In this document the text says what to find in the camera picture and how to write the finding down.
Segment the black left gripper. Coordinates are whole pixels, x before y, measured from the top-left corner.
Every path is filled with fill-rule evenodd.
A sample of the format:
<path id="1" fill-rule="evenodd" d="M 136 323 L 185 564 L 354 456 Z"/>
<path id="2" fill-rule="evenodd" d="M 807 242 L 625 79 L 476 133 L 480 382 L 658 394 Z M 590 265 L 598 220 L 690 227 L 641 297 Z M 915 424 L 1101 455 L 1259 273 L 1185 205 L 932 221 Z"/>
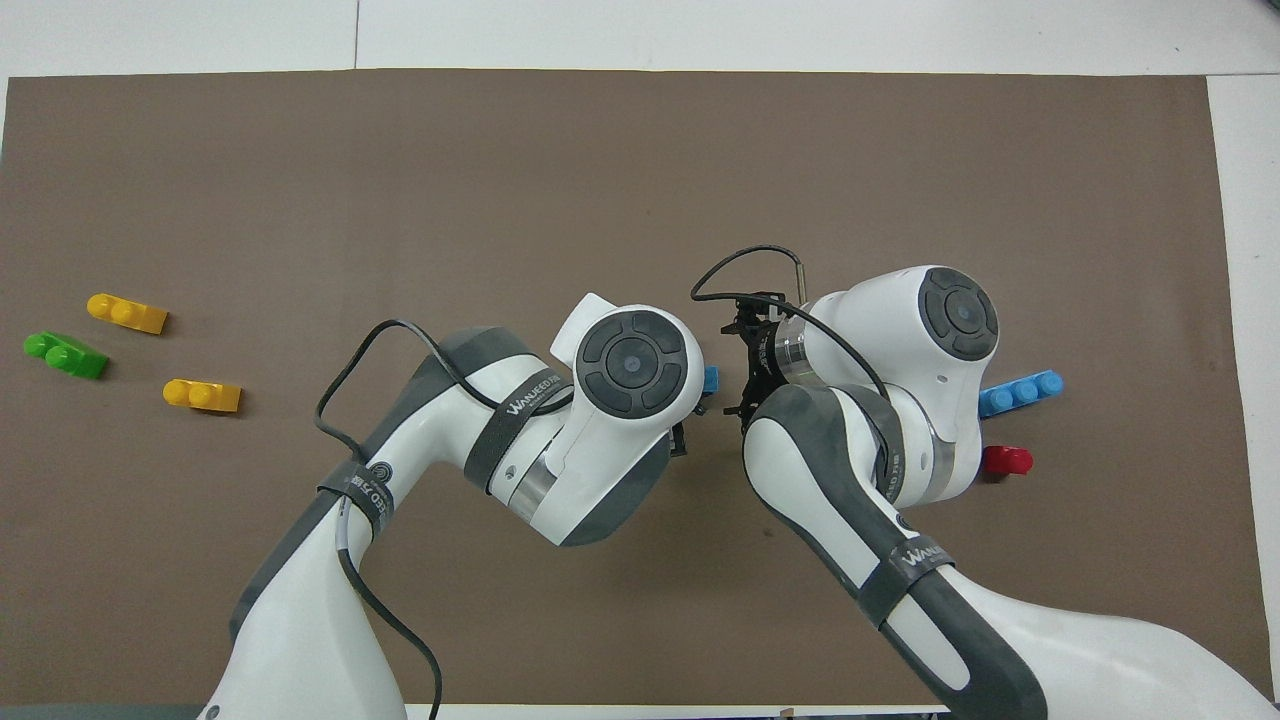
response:
<path id="1" fill-rule="evenodd" d="M 699 402 L 695 405 L 694 410 L 686 416 L 686 420 L 694 416 L 703 416 L 707 414 L 705 400 L 710 397 L 710 393 L 701 393 Z M 669 430 L 669 456 L 681 457 L 689 454 L 686 433 L 684 428 L 684 421 L 677 421 Z"/>

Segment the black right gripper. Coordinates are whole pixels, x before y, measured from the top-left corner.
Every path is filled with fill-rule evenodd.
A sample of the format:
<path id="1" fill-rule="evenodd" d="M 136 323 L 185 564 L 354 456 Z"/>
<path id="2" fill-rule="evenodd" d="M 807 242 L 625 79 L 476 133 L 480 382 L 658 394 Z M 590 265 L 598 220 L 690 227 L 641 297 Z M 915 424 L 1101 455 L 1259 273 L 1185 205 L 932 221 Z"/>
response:
<path id="1" fill-rule="evenodd" d="M 724 415 L 750 421 L 760 405 L 788 380 L 774 356 L 774 340 L 780 323 L 788 318 L 783 293 L 728 293 L 735 301 L 735 319 L 721 328 L 722 334 L 736 334 L 748 347 L 748 382 L 736 407 Z"/>

